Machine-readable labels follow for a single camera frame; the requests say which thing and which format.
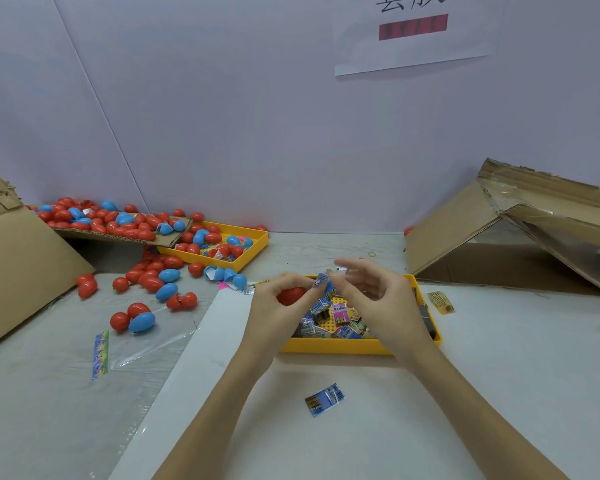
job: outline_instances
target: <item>white table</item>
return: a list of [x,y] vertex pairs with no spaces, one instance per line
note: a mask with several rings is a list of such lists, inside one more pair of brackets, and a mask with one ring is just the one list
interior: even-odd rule
[[[270,237],[244,269],[252,281],[282,270],[315,273],[338,255],[375,253],[396,271],[405,266],[400,234]],[[82,244],[100,271],[101,290],[85,302],[73,291],[0,343],[0,479],[108,478],[187,345],[180,340],[92,381],[95,334],[108,328],[113,312],[153,298],[138,289],[111,290],[113,279],[139,260],[141,247]],[[217,288],[188,276],[180,288],[198,295],[193,319],[200,322]]]
[[[443,350],[572,479],[600,479],[600,298],[486,287],[442,289]],[[150,479],[222,375],[250,296],[220,292],[111,480]],[[347,396],[317,418],[304,398]],[[474,479],[480,472],[424,388],[387,357],[279,355],[249,396],[226,478]]]

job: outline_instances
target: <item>clear plastic bag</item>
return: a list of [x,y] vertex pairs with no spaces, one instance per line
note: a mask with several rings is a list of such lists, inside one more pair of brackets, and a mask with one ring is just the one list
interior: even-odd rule
[[192,335],[198,329],[199,319],[193,310],[171,311],[166,306],[152,310],[155,325],[149,330],[132,333],[111,331],[109,336],[109,370],[113,371],[167,346],[176,340]]

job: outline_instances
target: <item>right hand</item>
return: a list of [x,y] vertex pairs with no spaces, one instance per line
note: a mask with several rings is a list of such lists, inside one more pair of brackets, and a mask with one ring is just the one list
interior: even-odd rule
[[331,277],[338,293],[360,312],[371,334],[409,370],[424,355],[437,351],[404,276],[368,259],[339,258],[334,263],[349,270]]

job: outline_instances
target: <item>yellow plastic tray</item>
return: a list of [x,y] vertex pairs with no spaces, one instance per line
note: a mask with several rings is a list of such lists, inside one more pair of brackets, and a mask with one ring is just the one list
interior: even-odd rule
[[[420,287],[416,281],[416,278],[412,274],[403,274],[405,278],[411,283],[412,288],[416,288],[416,295],[418,305],[425,305],[424,298],[420,292]],[[333,298],[334,303],[345,303],[346,300],[343,298]],[[429,318],[436,328],[436,338],[433,339],[433,343],[440,347],[442,343],[442,335],[438,330],[436,321],[433,320],[431,311],[427,306]],[[337,325],[333,321],[333,313],[329,309],[329,319],[325,322],[321,322],[320,326],[325,330],[334,332]],[[280,353],[295,353],[295,354],[352,354],[352,355],[391,355],[391,352],[380,343],[378,339],[302,339],[294,337],[289,339],[287,344],[282,347]]]
[[187,253],[184,251],[178,251],[172,248],[158,247],[158,250],[160,250],[160,254],[177,256],[184,262],[201,262],[205,266],[220,266],[224,269],[230,267],[232,270],[238,273],[243,267],[247,265],[249,261],[256,257],[256,254],[263,250],[269,243],[269,233],[263,230],[249,229],[248,227],[230,226],[227,224],[219,224],[216,222],[207,221],[203,221],[202,224],[204,224],[205,227],[212,225],[218,226],[218,229],[220,229],[220,235],[222,236],[222,242],[226,242],[226,238],[230,235],[234,235],[236,237],[240,237],[241,235],[243,235],[245,237],[252,238],[253,246],[249,249],[245,249],[242,253],[242,256],[240,256],[235,261],[223,261],[222,259],[215,259],[202,255],[202,253],[204,253],[205,251],[214,249],[216,245],[210,246],[205,250],[200,250],[199,255]]

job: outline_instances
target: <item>cardboard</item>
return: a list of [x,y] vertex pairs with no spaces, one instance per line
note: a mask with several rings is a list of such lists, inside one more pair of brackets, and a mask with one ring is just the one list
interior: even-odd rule
[[0,338],[93,271],[0,178]]
[[[180,219],[185,224],[185,229],[189,229],[193,224],[193,220],[188,217],[174,217],[169,216],[170,219]],[[142,241],[140,239],[129,239],[128,237],[122,237],[111,234],[101,234],[99,232],[92,232],[90,230],[80,230],[71,228],[54,227],[54,230],[63,237],[71,237],[74,239],[89,239],[92,241],[109,241],[109,242],[134,242],[136,244],[149,244],[151,246],[163,246],[165,248],[171,248],[175,246],[180,239],[180,236],[186,232],[172,232],[167,235],[162,235],[154,231],[155,241]]]
[[406,257],[422,280],[600,294],[600,189],[487,159]]

